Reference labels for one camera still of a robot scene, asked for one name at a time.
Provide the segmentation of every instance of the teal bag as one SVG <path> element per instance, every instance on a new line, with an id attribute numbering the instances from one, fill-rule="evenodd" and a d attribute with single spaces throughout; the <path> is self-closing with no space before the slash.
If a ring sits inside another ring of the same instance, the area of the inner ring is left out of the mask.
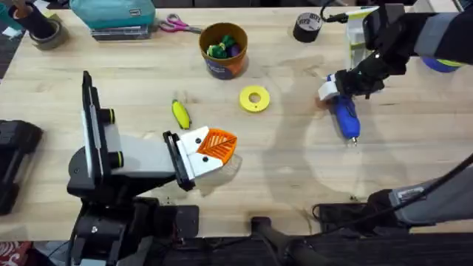
<path id="1" fill-rule="evenodd" d="M 70 0 L 71 10 L 91 29 L 154 23 L 151 0 Z"/>

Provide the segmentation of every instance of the pink scissors handle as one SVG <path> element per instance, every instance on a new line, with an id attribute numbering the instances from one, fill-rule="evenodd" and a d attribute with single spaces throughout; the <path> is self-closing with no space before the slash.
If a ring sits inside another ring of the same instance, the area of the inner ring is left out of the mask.
<path id="1" fill-rule="evenodd" d="M 175 33 L 177 31 L 184 31 L 187 27 L 171 24 L 167 21 L 160 21 L 160 28 L 167 33 Z"/>
<path id="2" fill-rule="evenodd" d="M 178 26 L 181 26 L 181 27 L 188 27 L 189 26 L 184 21 L 180 20 L 180 17 L 177 14 L 174 14 L 174 13 L 169 14 L 168 17 L 166 18 L 166 20 L 171 24 L 175 24 L 175 25 L 178 25 Z"/>

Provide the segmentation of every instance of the black knob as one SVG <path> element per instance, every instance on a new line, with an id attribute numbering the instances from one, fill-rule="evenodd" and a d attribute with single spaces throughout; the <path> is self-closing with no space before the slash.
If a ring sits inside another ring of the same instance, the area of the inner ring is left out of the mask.
<path id="1" fill-rule="evenodd" d="M 123 152 L 121 151 L 109 152 L 109 162 L 110 162 L 110 168 L 112 169 L 123 167 L 125 163 L 125 160 L 123 158 Z"/>
<path id="2" fill-rule="evenodd" d="M 115 123 L 115 111 L 113 109 L 101 109 L 100 116 L 102 122 L 105 124 Z"/>

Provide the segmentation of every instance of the black tape roll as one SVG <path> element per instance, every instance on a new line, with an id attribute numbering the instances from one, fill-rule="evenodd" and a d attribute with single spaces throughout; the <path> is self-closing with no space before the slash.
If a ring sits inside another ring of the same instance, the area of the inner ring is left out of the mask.
<path id="1" fill-rule="evenodd" d="M 315 41 L 322 27 L 322 20 L 314 13 L 302 13 L 297 17 L 293 35 L 297 41 L 309 43 Z"/>
<path id="2" fill-rule="evenodd" d="M 8 10 L 8 15 L 29 30 L 36 38 L 45 39 L 54 35 L 56 28 L 43 16 L 41 11 L 34 4 L 27 2 L 26 5 L 31 8 L 31 13 L 28 16 L 16 18 L 14 14 L 17 9 L 14 5 Z"/>

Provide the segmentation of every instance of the wooden table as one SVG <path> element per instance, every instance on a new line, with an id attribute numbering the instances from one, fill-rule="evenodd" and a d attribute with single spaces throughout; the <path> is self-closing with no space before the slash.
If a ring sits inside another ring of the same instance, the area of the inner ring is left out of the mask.
<path id="1" fill-rule="evenodd" d="M 325 24 L 312 44 L 292 36 L 302 12 L 318 8 L 158 10 L 205 27 L 219 21 L 248 34 L 249 65 L 232 81 L 212 78 L 192 33 L 155 33 L 152 40 L 98 43 L 71 11 L 58 11 L 71 39 L 42 52 L 25 37 L 0 86 L 0 118 L 40 126 L 44 138 L 14 213 L 0 218 L 0 240 L 66 239 L 80 201 L 68 195 L 67 166 L 83 145 L 81 79 L 86 69 L 103 106 L 113 107 L 122 134 L 161 138 L 180 132 L 171 101 L 188 108 L 194 128 L 208 125 L 238 136 L 233 176 L 217 173 L 186 193 L 175 183 L 147 195 L 163 203 L 200 206 L 200 236 L 243 235 L 265 215 L 285 233 L 315 233 L 311 205 L 365 200 L 382 188 L 439 177 L 472 152 L 473 75 L 469 66 L 436 73 L 418 58 L 371 100 L 357 98 L 358 147 L 347 147 L 333 117 L 315 105 L 324 77 L 344 67 L 344 25 Z M 330 13 L 341 10 L 329 9 Z M 239 107 L 247 85 L 265 86 L 270 106 Z M 451 222 L 423 231 L 473 231 Z"/>

